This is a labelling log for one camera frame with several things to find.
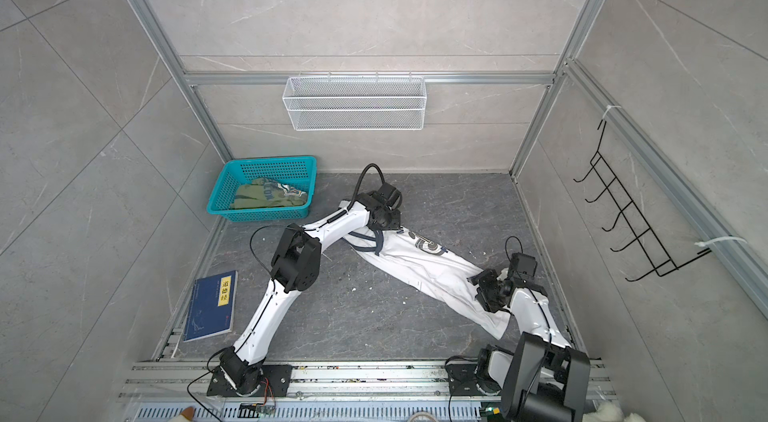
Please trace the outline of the white tank top navy trim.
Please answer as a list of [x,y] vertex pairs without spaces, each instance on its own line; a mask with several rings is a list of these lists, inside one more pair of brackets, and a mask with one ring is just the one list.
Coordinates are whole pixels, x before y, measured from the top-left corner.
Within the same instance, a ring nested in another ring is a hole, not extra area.
[[489,312],[476,300],[470,279],[481,269],[439,243],[406,227],[374,231],[364,226],[344,240],[374,267],[445,303],[495,339],[506,332],[511,315]]

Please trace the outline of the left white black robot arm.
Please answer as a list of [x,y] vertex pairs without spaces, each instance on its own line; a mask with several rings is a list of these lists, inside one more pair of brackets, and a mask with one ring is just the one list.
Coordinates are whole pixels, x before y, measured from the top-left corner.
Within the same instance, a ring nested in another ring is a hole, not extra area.
[[384,233],[401,228],[400,204],[401,192],[384,182],[318,222],[285,228],[271,259],[270,282],[262,301],[243,333],[219,355],[219,371],[237,395],[249,396],[262,385],[262,364],[270,343],[290,306],[317,280],[323,251],[364,228],[373,232],[374,249],[379,250]]

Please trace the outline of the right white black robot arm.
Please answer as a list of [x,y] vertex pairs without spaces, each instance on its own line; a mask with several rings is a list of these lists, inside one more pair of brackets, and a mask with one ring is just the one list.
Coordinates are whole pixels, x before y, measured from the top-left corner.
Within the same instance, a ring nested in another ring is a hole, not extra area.
[[476,377],[500,396],[506,421],[580,421],[590,380],[589,357],[572,346],[559,329],[542,286],[534,282],[538,261],[515,252],[507,271],[485,269],[469,278],[475,299],[488,312],[507,312],[520,337],[512,351],[481,351]]

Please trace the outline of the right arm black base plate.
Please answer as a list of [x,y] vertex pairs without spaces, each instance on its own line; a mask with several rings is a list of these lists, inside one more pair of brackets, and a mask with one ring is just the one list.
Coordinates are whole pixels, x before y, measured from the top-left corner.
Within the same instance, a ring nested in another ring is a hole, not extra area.
[[454,397],[497,396],[500,386],[492,379],[476,374],[477,364],[470,361],[451,361],[445,366],[449,393]]

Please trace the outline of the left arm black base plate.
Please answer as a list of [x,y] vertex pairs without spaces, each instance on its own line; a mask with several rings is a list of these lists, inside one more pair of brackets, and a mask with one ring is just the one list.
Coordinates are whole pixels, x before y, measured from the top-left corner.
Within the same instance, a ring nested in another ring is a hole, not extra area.
[[213,370],[206,395],[232,397],[284,397],[287,395],[293,367],[291,365],[263,365],[259,371],[246,374],[239,385],[233,385],[226,372]]

